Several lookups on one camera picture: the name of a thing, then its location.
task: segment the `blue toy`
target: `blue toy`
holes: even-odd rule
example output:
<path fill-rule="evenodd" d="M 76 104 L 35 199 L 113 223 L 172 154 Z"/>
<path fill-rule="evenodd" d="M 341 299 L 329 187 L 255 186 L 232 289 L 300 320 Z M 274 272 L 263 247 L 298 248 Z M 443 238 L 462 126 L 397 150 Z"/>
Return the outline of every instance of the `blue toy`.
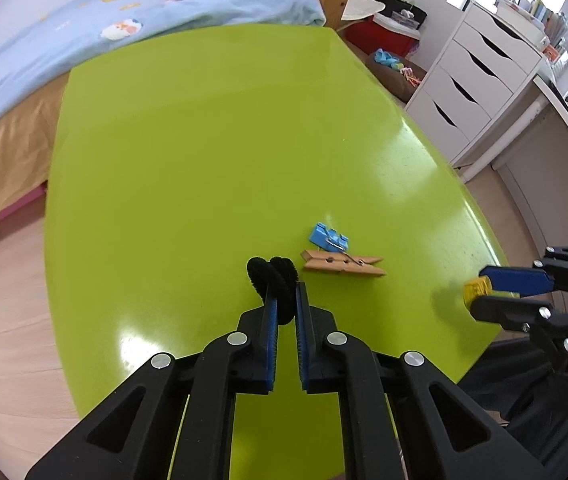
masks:
<path fill-rule="evenodd" d="M 308 239 L 331 253 L 343 253 L 349 249 L 349 239 L 346 236 L 338 234 L 335 229 L 328 229 L 321 222 L 318 222 Z"/>
<path fill-rule="evenodd" d="M 375 59 L 376 63 L 384 66 L 389 66 L 397 72 L 404 68 L 403 63 L 398 57 L 395 57 L 393 54 L 385 51 L 383 48 L 378 48 L 375 51 L 375 56 L 373 57 L 373 59 Z"/>

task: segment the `red storage bin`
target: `red storage bin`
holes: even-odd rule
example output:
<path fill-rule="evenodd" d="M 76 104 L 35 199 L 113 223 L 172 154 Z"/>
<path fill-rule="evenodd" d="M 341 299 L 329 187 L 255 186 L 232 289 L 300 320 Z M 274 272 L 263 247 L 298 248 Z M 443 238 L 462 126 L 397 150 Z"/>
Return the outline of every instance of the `red storage bin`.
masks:
<path fill-rule="evenodd" d="M 364 22 L 354 23 L 346 29 L 346 39 L 367 54 L 383 48 L 387 52 L 406 57 L 417 43 L 415 38 L 405 36 L 378 25 L 372 16 Z"/>

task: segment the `blue gripper pad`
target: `blue gripper pad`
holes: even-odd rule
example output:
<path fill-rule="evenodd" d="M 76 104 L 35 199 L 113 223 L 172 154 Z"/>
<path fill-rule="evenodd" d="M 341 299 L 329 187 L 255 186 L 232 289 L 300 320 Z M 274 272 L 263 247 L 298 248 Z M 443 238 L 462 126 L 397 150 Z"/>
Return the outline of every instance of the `blue gripper pad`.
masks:
<path fill-rule="evenodd" d="M 297 314 L 295 316 L 295 330 L 297 331 L 297 364 L 299 366 L 299 380 L 302 382 L 302 390 L 308 390 L 308 341 L 304 326 L 304 313 L 302 301 L 297 289 Z"/>
<path fill-rule="evenodd" d="M 479 276 L 487 276 L 493 290 L 517 292 L 521 297 L 545 294 L 555 288 L 554 280 L 542 269 L 486 266 Z"/>
<path fill-rule="evenodd" d="M 269 341 L 266 346 L 266 380 L 269 392 L 275 388 L 275 360 L 277 358 L 277 300 L 271 300 L 269 308 Z"/>

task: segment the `drawer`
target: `drawer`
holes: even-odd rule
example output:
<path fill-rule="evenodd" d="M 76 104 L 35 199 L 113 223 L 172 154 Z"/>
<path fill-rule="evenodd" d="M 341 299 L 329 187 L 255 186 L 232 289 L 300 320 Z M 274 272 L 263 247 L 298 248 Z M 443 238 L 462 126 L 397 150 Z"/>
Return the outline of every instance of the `drawer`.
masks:
<path fill-rule="evenodd" d="M 520 38 L 509 25 L 475 4 L 471 5 L 464 21 L 493 42 L 527 74 L 533 71 L 541 59 L 542 55 Z"/>
<path fill-rule="evenodd" d="M 435 101 L 423 89 L 417 92 L 406 112 L 449 162 L 469 142 L 462 130 L 455 126 L 441 108 L 438 109 Z"/>
<path fill-rule="evenodd" d="M 491 120 L 484 109 L 444 69 L 436 66 L 423 88 L 462 133 L 473 140 Z"/>
<path fill-rule="evenodd" d="M 513 95 L 500 79 L 457 41 L 451 41 L 439 63 L 475 99 L 488 117 L 495 117 Z"/>
<path fill-rule="evenodd" d="M 526 73 L 493 41 L 473 27 L 462 23 L 455 34 L 455 41 L 479 59 L 512 92 L 516 92 L 526 79 Z"/>

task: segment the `blue blanket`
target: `blue blanket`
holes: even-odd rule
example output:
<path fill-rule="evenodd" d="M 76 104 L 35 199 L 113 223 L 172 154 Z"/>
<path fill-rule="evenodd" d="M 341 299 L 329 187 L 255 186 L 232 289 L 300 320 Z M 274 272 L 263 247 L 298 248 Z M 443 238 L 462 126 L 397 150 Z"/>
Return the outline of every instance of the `blue blanket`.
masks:
<path fill-rule="evenodd" d="M 235 23 L 324 21 L 319 0 L 75 0 L 1 47 L 0 117 L 74 66 L 157 34 Z M 117 35 L 126 37 L 109 39 Z"/>

